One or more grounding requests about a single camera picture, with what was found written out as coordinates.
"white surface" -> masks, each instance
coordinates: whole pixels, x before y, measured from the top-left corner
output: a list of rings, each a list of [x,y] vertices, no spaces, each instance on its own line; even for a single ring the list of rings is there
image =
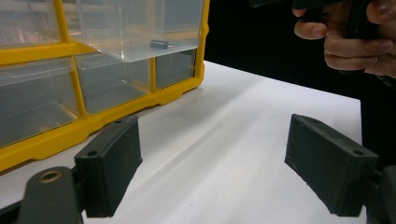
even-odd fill
[[[360,102],[205,62],[198,89],[139,113],[143,163],[113,218],[85,223],[364,223],[330,215],[284,163],[290,116],[319,119],[361,141]],[[73,147],[0,177],[0,206],[27,179],[73,166]]]

